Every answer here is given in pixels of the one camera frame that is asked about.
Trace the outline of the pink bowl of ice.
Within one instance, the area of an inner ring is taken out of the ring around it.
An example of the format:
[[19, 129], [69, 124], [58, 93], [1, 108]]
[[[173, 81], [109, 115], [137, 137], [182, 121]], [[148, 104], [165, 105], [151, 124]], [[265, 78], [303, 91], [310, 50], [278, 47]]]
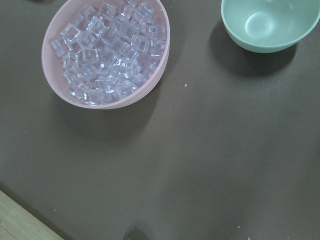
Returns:
[[82, 101], [77, 100], [76, 98], [67, 94], [68, 83], [64, 78], [62, 64], [57, 57], [56, 52], [51, 46], [51, 41], [57, 39], [60, 36], [61, 31], [68, 23], [76, 18], [78, 13], [84, 12], [84, 10], [86, 10], [86, 8], [89, 6], [93, 6], [97, 9], [101, 5], [101, 3], [101, 0], [66, 1], [66, 3], [57, 11], [46, 30], [42, 43], [41, 62], [42, 69], [49, 86], [61, 99], [68, 102], [69, 104], [80, 108], [110, 110], [126, 107], [136, 103], [137, 101], [144, 98], [147, 94], [149, 94], [157, 85], [165, 71], [169, 58], [170, 22], [166, 9], [160, 0], [147, 0], [146, 3], [148, 3], [154, 9], [154, 19], [161, 25], [165, 26], [167, 31], [166, 46], [164, 49], [163, 57], [157, 69], [155, 70], [153, 75], [146, 81], [146, 83], [130, 96], [111, 104], [87, 105]]

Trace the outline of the green ceramic bowl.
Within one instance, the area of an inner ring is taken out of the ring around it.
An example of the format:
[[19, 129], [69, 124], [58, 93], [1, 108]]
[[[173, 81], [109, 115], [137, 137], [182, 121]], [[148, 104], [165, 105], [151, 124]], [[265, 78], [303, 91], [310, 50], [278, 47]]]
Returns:
[[241, 48], [275, 53], [306, 37], [320, 19], [318, 0], [223, 0], [224, 28]]

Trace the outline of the wooden cutting board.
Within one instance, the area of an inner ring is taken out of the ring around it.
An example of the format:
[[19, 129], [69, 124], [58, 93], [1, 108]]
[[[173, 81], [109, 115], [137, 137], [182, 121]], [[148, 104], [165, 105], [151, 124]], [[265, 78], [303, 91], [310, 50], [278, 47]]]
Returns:
[[2, 240], [61, 240], [62, 238], [4, 192], [0, 193]]

